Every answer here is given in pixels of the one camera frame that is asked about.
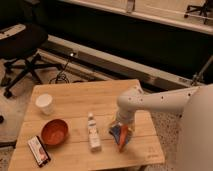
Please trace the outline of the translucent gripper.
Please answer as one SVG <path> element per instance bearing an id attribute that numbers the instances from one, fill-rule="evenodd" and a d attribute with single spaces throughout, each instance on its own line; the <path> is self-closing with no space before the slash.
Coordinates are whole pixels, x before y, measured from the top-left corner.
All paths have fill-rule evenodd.
<path id="1" fill-rule="evenodd" d="M 109 124 L 109 133 L 114 137 L 119 147 L 125 147 L 133 136 L 135 120 L 133 117 L 124 116 L 117 112 L 113 121 Z"/>

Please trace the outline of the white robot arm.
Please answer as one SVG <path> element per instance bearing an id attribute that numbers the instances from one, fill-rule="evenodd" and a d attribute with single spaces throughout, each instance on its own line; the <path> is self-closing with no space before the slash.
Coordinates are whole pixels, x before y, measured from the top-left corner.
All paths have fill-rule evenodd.
<path id="1" fill-rule="evenodd" d="M 131 140 L 138 110 L 181 114 L 176 171 L 213 171 L 213 84 L 145 94 L 134 85 L 117 97 L 109 126 L 118 148 Z"/>

